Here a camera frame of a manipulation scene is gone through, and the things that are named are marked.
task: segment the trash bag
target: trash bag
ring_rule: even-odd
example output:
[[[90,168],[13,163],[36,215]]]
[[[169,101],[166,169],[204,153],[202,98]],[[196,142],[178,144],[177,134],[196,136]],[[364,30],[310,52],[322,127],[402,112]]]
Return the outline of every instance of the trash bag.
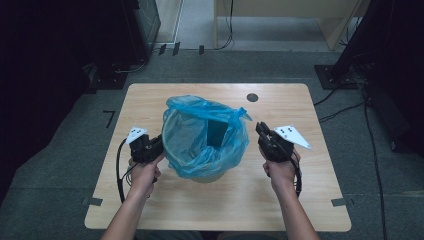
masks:
[[[243,119],[252,120],[244,108],[192,95],[171,97],[166,104],[162,141],[178,176],[219,176],[240,163],[249,144]]]

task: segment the wooden table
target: wooden table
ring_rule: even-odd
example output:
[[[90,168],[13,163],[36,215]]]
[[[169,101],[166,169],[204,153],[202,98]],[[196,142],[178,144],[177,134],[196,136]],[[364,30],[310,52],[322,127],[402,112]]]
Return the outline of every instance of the wooden table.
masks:
[[[218,17],[229,17],[231,0],[214,0],[214,47],[218,47]],[[330,50],[339,45],[353,17],[362,17],[370,0],[237,0],[234,17],[316,18]]]
[[[249,93],[258,95],[249,102]],[[333,207],[331,200],[342,198],[324,137],[306,85],[303,84],[134,84],[131,85],[106,154],[85,225],[105,229],[121,205],[115,177],[119,144],[132,126],[147,128],[151,137],[162,130],[162,116],[171,96],[197,95],[233,108],[244,107],[253,121],[247,121],[250,143],[240,164],[213,183],[179,178],[164,159],[162,176],[147,200],[139,229],[163,230],[285,230],[280,207],[262,169],[255,125],[294,125],[312,145],[297,147],[303,172],[300,201],[317,231],[348,231],[351,227],[345,206]],[[125,172],[130,150],[124,145],[121,173]]]

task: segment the hand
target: hand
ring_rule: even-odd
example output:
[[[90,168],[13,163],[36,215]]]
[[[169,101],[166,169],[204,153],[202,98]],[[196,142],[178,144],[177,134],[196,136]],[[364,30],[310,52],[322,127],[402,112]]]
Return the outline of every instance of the hand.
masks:
[[[259,151],[266,159],[265,154],[262,152],[261,148],[259,148]],[[300,155],[296,149],[293,149],[291,158],[294,161],[300,161]],[[262,166],[265,173],[271,177],[271,185],[274,191],[280,190],[281,188],[287,186],[293,188],[295,168],[291,161],[276,163],[266,159],[266,162]]]
[[[159,178],[161,175],[157,165],[164,157],[165,153],[162,153],[153,162],[145,165],[139,163],[131,170],[131,194],[148,197],[153,192],[153,179]],[[132,158],[129,160],[129,163],[130,166],[136,164],[132,161]]]

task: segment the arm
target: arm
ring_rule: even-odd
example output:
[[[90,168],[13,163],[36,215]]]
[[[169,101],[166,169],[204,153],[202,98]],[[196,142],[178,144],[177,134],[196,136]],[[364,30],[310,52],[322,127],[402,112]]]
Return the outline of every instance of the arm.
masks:
[[[293,154],[300,160],[296,150]],[[291,162],[276,163],[266,160],[263,167],[271,176],[271,185],[280,203],[288,238],[319,239],[294,190],[295,173]]]
[[[157,164],[164,158],[160,155],[153,162],[141,166],[137,164],[131,170],[132,185],[127,198],[113,217],[109,227],[101,239],[130,239],[134,234],[140,220],[141,211],[147,198],[153,192],[153,178],[160,176]]]

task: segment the desk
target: desk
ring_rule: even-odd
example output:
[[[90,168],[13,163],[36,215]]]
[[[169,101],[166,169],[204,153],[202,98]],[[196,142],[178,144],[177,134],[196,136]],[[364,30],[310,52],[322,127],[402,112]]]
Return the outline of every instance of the desk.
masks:
[[[229,17],[231,0],[214,0],[214,47],[218,47],[218,17]],[[353,17],[363,16],[370,0],[237,0],[234,17],[316,18],[330,50],[335,50]]]
[[[249,93],[258,95],[249,102]],[[139,229],[163,230],[285,230],[280,206],[262,169],[258,150],[257,121],[269,127],[293,124],[312,145],[297,147],[303,172],[300,201],[317,231],[348,231],[351,227],[345,206],[333,207],[342,198],[340,187],[318,123],[308,88],[303,84],[133,84],[120,113],[109,150],[94,191],[103,199],[91,205],[85,225],[105,229],[121,205],[115,178],[115,158],[121,141],[133,125],[147,128],[150,136],[162,129],[166,100],[171,96],[197,95],[233,108],[244,107],[253,121],[247,121],[250,143],[239,166],[219,180],[196,183],[179,178],[168,161],[159,163],[162,176],[144,207]],[[128,166],[130,150],[124,145],[120,171]]]

